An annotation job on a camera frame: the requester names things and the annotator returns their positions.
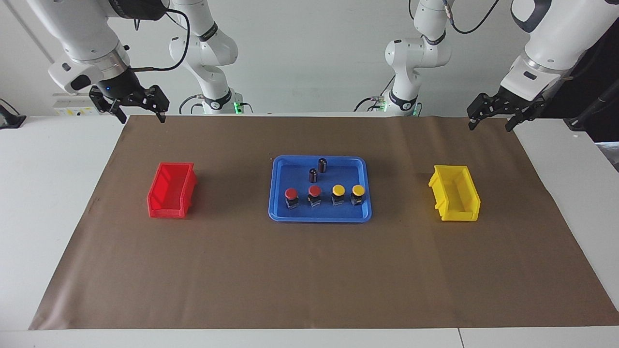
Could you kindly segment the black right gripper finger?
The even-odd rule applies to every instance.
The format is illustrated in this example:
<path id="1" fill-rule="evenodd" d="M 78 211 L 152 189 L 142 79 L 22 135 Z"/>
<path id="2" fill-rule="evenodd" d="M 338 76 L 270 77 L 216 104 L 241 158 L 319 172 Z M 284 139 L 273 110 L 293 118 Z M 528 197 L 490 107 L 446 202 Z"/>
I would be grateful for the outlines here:
<path id="1" fill-rule="evenodd" d="M 91 87 L 90 100 L 99 112 L 110 113 L 115 116 L 121 124 L 126 123 L 126 114 L 121 109 L 122 99 L 112 99 L 111 101 L 108 101 L 99 88 Z"/>
<path id="2" fill-rule="evenodd" d="M 142 108 L 154 112 L 160 123 L 165 123 L 170 102 L 159 86 L 144 89 Z"/>

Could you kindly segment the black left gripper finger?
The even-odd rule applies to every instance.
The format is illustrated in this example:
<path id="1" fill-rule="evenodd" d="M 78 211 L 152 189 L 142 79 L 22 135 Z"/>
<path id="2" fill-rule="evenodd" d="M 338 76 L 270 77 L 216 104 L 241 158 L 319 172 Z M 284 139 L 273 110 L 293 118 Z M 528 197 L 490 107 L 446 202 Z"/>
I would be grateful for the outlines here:
<path id="1" fill-rule="evenodd" d="M 522 110 L 517 110 L 507 121 L 505 130 L 511 132 L 513 128 L 524 123 L 524 121 L 533 121 L 537 119 L 544 112 L 544 108 L 545 103 L 535 103 L 524 110 L 524 112 Z"/>
<path id="2" fill-rule="evenodd" d="M 487 117 L 493 117 L 498 114 L 496 103 L 497 95 L 489 96 L 486 93 L 480 93 L 467 107 L 467 116 L 469 118 L 469 130 L 474 130 L 478 123 Z"/>

